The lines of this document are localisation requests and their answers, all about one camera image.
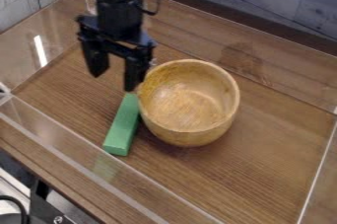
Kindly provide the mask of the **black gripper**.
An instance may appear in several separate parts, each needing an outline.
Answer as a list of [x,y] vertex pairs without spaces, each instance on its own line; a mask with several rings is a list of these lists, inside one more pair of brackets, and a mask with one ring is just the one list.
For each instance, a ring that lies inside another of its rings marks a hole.
[[126,59],[124,90],[132,92],[151,68],[155,40],[143,30],[144,16],[159,9],[144,0],[86,0],[88,15],[76,18],[78,38],[91,75],[98,78],[110,68],[108,54]]

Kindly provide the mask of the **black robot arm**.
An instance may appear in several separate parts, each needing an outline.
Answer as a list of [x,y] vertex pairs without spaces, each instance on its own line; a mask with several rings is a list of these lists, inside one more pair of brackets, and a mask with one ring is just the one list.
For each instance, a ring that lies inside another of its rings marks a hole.
[[126,60],[124,90],[132,92],[144,81],[154,60],[156,41],[143,30],[144,15],[155,11],[144,0],[96,0],[96,14],[79,15],[78,39],[87,68],[99,77],[110,68],[110,55]]

